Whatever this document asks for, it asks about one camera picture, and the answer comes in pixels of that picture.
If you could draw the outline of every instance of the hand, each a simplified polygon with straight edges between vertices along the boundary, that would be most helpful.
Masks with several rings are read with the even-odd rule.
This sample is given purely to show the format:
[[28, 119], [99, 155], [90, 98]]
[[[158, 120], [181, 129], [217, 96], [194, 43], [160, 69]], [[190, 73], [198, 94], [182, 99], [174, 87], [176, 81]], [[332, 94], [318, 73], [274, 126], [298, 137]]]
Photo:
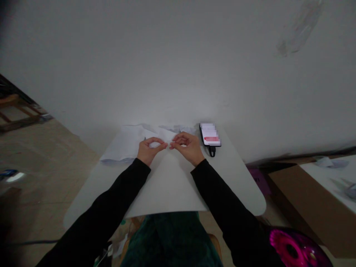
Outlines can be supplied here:
[[172, 141], [169, 149], [177, 149], [194, 167], [205, 160], [197, 136], [182, 132], [177, 134]]
[[[160, 145], [156, 148], [150, 148], [150, 144], [153, 142], [158, 142]], [[153, 159], [159, 151], [166, 149], [168, 146], [167, 143], [163, 142], [161, 139], [156, 137], [148, 138], [140, 143], [137, 158], [142, 161], [147, 166], [150, 166]]]

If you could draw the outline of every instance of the cable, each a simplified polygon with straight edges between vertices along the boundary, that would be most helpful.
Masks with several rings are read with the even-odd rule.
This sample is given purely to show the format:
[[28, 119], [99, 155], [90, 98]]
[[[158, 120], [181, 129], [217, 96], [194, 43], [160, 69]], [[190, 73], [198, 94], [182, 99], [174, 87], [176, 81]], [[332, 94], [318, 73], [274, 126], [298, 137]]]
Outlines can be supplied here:
[[54, 244], [57, 243], [58, 240], [36, 240], [36, 241], [26, 241], [22, 243], [10, 243], [8, 246], [21, 246], [21, 245], [35, 245], [35, 244]]
[[99, 263], [97, 264], [97, 266], [99, 266], [99, 264], [103, 261], [103, 259], [105, 259], [105, 256], [108, 254], [108, 252], [109, 252], [109, 251], [107, 251], [107, 252], [105, 253], [105, 255], [101, 258], [101, 260], [99, 261]]

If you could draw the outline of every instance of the paper sheet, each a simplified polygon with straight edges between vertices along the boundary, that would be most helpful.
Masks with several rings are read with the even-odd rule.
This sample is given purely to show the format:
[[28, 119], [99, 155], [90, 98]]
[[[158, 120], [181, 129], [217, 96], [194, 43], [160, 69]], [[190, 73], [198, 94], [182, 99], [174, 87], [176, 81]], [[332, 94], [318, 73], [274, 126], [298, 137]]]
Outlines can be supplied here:
[[[139, 143], [151, 137], [162, 139], [166, 143], [170, 143], [174, 136], [181, 131], [194, 133], [195, 129], [182, 125], [170, 126], [151, 126], [148, 124], [139, 125], [124, 125], [121, 131], [115, 136], [110, 143], [100, 161], [106, 165], [114, 165], [116, 163], [132, 163], [136, 158], [139, 148]], [[160, 144], [153, 142], [150, 147], [155, 148]]]
[[128, 238], [128, 234], [126, 234], [124, 240], [122, 240], [122, 241], [120, 242], [120, 246], [119, 246], [117, 252], [115, 252], [115, 254], [112, 256], [113, 258], [117, 258], [118, 256], [120, 256], [120, 255], [122, 254], [122, 252], [123, 252], [123, 247], [125, 246], [125, 243], [126, 243], [126, 241], [127, 241], [127, 238]]

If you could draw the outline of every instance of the finger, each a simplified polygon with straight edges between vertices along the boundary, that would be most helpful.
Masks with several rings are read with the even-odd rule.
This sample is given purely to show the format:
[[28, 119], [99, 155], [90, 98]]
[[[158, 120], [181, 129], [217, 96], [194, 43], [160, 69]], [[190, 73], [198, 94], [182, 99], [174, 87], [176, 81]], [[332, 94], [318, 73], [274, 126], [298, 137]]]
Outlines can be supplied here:
[[155, 152], [158, 153], [168, 147], [168, 143], [160, 144], [158, 147], [154, 148]]
[[176, 150], [178, 150], [179, 152], [181, 152], [182, 149], [184, 149], [184, 147], [182, 147], [181, 145], [172, 142], [172, 143], [171, 143], [171, 147], [170, 147], [169, 149], [174, 149], [174, 148], [175, 148]]
[[164, 142], [163, 142], [163, 140], [162, 139], [159, 139], [159, 138], [157, 138], [157, 137], [151, 137], [151, 138], [148, 138], [148, 139], [146, 139], [145, 141], [144, 141], [144, 143], [145, 144], [151, 144], [151, 143], [153, 143], [153, 142], [157, 142], [157, 143], [160, 143], [160, 144], [163, 144]]
[[186, 145], [187, 144], [187, 140], [185, 138], [179, 138], [177, 141], [176, 141], [177, 144], [180, 144], [180, 145]]
[[189, 139], [189, 138], [192, 138], [193, 135], [189, 134], [189, 133], [186, 133], [186, 132], [181, 132], [179, 134], [177, 134], [173, 139], [172, 141], [176, 141], [178, 138], [185, 138], [185, 139]]

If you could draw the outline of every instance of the crumpled paper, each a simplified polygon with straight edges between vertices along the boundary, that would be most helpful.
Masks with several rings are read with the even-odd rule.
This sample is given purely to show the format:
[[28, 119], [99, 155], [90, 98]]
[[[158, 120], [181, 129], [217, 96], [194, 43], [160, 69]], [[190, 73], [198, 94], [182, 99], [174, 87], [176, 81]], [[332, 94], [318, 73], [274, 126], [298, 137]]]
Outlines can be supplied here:
[[329, 157], [326, 156], [317, 156], [314, 158], [317, 160], [315, 164], [318, 165], [319, 167], [338, 169], [338, 168], [344, 168], [349, 164], [349, 162], [346, 160], [330, 159]]
[[[100, 161], [105, 165], [132, 163], [137, 156], [141, 141], [157, 137], [166, 143], [170, 143], [174, 136], [180, 132], [194, 134], [196, 129], [183, 125], [152, 126], [144, 123], [139, 125], [124, 125], [101, 156]], [[155, 148], [159, 145], [159, 143], [153, 142], [150, 144], [150, 147]]]

